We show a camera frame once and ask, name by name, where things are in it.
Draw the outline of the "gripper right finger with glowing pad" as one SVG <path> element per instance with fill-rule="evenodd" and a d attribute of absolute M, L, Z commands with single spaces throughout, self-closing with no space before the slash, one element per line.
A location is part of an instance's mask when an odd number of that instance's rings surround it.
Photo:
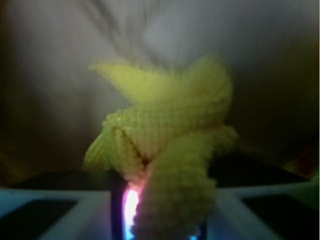
<path fill-rule="evenodd" d="M 213 212 L 199 240 L 317 240 L 320 186 L 288 171 L 260 165 L 214 165 Z"/>

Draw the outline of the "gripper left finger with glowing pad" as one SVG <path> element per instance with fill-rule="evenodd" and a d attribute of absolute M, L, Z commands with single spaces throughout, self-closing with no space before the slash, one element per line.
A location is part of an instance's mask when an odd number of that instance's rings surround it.
<path fill-rule="evenodd" d="M 137 196 L 113 170 L 47 172 L 0 191 L 3 240 L 132 240 Z"/>

